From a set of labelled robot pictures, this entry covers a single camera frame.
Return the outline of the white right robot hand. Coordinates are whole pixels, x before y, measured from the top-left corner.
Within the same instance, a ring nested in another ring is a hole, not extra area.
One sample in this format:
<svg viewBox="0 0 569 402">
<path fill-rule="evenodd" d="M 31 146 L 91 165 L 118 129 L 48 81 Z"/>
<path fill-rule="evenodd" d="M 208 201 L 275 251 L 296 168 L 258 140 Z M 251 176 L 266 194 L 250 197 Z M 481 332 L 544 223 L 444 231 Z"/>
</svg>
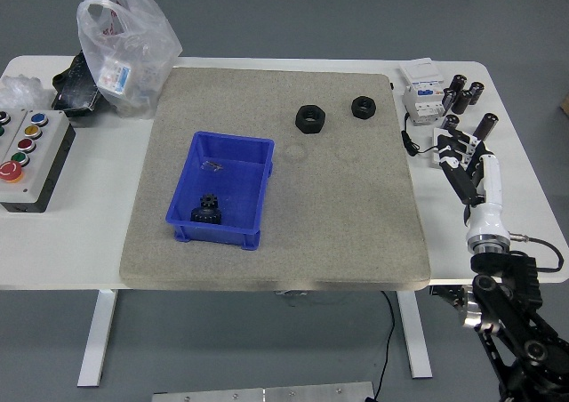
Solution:
<svg viewBox="0 0 569 402">
<path fill-rule="evenodd" d="M 471 253 L 505 253 L 510 236 L 502 219 L 501 168 L 477 137 L 456 129 L 435 132 L 437 161 L 465 205 L 466 242 Z"/>
</svg>

